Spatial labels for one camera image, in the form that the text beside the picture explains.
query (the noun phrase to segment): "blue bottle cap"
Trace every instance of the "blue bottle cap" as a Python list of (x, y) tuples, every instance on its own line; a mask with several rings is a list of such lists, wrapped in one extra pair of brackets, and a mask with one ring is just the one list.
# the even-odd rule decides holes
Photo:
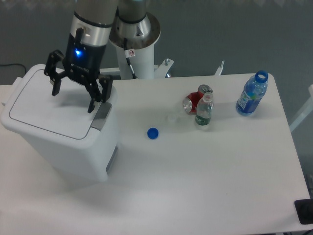
[(255, 80), (259, 83), (265, 83), (268, 80), (268, 73), (260, 70), (255, 74)]
[(155, 140), (158, 137), (158, 130), (152, 127), (147, 131), (147, 135), (150, 139)]

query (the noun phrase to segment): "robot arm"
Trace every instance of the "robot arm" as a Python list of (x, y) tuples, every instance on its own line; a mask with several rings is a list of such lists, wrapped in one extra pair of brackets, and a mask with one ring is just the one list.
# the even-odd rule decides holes
[[(105, 102), (111, 94), (112, 78), (100, 74), (100, 64), (108, 43), (118, 0), (79, 0), (76, 4), (65, 56), (56, 50), (49, 54), (45, 74), (53, 84), (52, 95), (60, 91), (61, 79), (84, 85), (91, 96), (88, 112), (94, 102)], [(61, 61), (64, 72), (56, 72)], [(103, 87), (99, 91), (97, 79)]]
[[(59, 50), (50, 53), (45, 67), (45, 75), (53, 85), (52, 95), (59, 93), (61, 79), (67, 76), (86, 87), (91, 96), (88, 108), (91, 113), (95, 101), (106, 102), (111, 95), (112, 77), (100, 74), (108, 39), (124, 51), (148, 47), (159, 35), (159, 23), (151, 14), (147, 15), (145, 0), (78, 0), (66, 54), (64, 56)], [(56, 64), (60, 61), (65, 70), (57, 73)], [(130, 59), (124, 57), (126, 61), (128, 71), (136, 78)]]

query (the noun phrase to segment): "blue plastic bottle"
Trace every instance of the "blue plastic bottle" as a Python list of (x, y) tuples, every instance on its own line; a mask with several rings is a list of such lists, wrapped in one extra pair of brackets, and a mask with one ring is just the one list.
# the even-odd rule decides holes
[(253, 114), (265, 95), (267, 87), (268, 73), (260, 70), (246, 82), (244, 91), (236, 104), (237, 112), (243, 116)]

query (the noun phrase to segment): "gray floor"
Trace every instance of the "gray floor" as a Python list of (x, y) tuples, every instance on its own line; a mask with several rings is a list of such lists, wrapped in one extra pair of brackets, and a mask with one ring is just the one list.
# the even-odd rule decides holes
[[(212, 75), (222, 60), (223, 74), (274, 75), (290, 121), (309, 98), (313, 84), (313, 1), (311, 0), (149, 0), (160, 21), (155, 62), (175, 61), (173, 76)], [(0, 1), (0, 63), (45, 64), (65, 51), (74, 0)], [(112, 46), (103, 68), (117, 67)], [(0, 68), (0, 84), (12, 84), (21, 68)], [(303, 172), (313, 172), (313, 116), (293, 133)]]

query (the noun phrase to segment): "black cable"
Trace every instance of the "black cable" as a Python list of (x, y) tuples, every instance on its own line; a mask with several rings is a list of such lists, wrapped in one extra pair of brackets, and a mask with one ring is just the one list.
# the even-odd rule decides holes
[(307, 234), (309, 234), (309, 233), (312, 232), (312, 231), (313, 231), (313, 229), (308, 230), (308, 231), (306, 231), (305, 233), (303, 233), (302, 235), (307, 235)]
[[(124, 38), (124, 51), (127, 50), (127, 38)], [(131, 70), (131, 73), (132, 73), (132, 76), (133, 76), (133, 79), (138, 79), (138, 77), (136, 76), (135, 74), (135, 71), (133, 70), (133, 67), (132, 67), (132, 64), (131, 64), (131, 60), (126, 57), (126, 61), (127, 61), (127, 64)]]
[(13, 64), (0, 64), (0, 67), (7, 67), (7, 66), (21, 66), (24, 68), (24, 75), (26, 74), (27, 72), (27, 69), (25, 67), (25, 65), (22, 65), (22, 64), (19, 64), (19, 63), (13, 63)]

